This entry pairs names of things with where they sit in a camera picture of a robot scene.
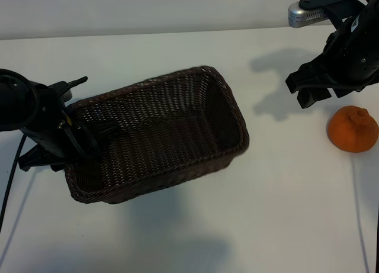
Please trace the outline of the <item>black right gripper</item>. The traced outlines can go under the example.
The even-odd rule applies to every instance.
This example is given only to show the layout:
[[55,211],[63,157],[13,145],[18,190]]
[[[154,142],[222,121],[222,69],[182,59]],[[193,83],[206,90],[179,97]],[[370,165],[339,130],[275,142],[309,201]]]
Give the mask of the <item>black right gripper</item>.
[[336,31],[318,57],[291,73],[285,83],[301,108],[331,97],[342,98],[371,84],[378,72],[378,15],[332,18]]

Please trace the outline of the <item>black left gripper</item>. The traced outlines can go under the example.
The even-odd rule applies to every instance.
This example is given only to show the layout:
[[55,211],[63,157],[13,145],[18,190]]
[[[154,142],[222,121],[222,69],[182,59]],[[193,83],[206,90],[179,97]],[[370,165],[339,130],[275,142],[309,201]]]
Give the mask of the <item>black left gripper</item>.
[[119,131],[120,126],[114,120],[89,122],[86,126],[69,115],[65,102],[72,98],[71,89],[79,84],[31,84],[37,91],[38,111],[21,131],[36,145],[19,158],[20,169],[28,171],[35,166],[50,166],[54,172],[64,170],[67,164],[82,158],[97,157],[97,140]]

